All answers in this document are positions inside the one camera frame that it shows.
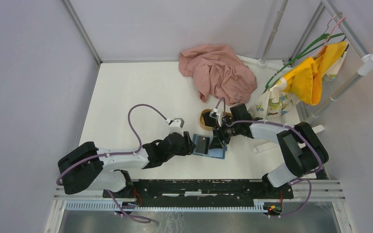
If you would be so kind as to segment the dark grey credit card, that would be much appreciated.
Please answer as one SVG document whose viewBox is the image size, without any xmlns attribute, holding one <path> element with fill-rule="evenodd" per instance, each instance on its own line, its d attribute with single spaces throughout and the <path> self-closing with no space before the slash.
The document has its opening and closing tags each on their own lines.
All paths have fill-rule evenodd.
<svg viewBox="0 0 373 233">
<path fill-rule="evenodd" d="M 196 137 L 196 154 L 208 154 L 210 137 L 198 135 Z"/>
</svg>

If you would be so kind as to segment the blue card holder wallet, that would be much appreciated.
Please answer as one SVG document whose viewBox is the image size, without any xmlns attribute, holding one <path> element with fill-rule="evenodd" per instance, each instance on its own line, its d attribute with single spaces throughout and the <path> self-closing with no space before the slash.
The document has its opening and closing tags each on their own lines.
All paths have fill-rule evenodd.
<svg viewBox="0 0 373 233">
<path fill-rule="evenodd" d="M 192 141 L 194 142 L 194 144 L 196 144 L 196 137 L 198 135 L 200 135 L 200 134 L 194 134 L 193 135 Z M 196 154 L 195 150 L 192 154 L 202 156 L 202 157 L 215 158 L 215 159 L 225 159 L 225 154 L 226 154 L 226 151 L 227 151 L 227 147 L 225 147 L 223 149 L 211 149 L 211 141 L 212 141 L 213 137 L 211 137 L 211 136 L 207 136 L 207 137 L 210 137 L 208 154 Z"/>
</svg>

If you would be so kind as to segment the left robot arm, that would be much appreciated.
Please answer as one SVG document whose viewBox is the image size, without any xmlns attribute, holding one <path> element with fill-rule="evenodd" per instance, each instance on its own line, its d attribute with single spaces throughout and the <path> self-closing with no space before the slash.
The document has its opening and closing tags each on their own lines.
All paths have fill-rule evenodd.
<svg viewBox="0 0 373 233">
<path fill-rule="evenodd" d="M 174 156 L 191 155 L 195 148 L 188 132 L 144 144 L 139 152 L 100 149 L 92 141 L 85 142 L 58 161 L 57 185 L 67 195 L 105 189 L 127 198 L 133 192 L 130 169 L 159 167 Z"/>
</svg>

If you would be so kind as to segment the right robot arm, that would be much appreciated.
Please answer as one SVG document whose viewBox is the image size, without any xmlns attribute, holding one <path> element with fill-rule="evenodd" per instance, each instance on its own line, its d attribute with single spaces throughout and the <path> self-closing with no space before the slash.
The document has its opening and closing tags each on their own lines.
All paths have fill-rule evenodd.
<svg viewBox="0 0 373 233">
<path fill-rule="evenodd" d="M 290 126 L 253 118 L 245 104 L 231 108 L 231 116 L 225 116 L 213 108 L 209 117 L 215 120 L 213 141 L 209 148 L 226 146 L 231 137 L 242 135 L 251 139 L 263 139 L 279 146 L 284 162 L 262 177 L 261 192 L 274 198 L 285 184 L 295 184 L 308 174 L 322 170 L 329 160 L 323 144 L 307 122 Z"/>
</svg>

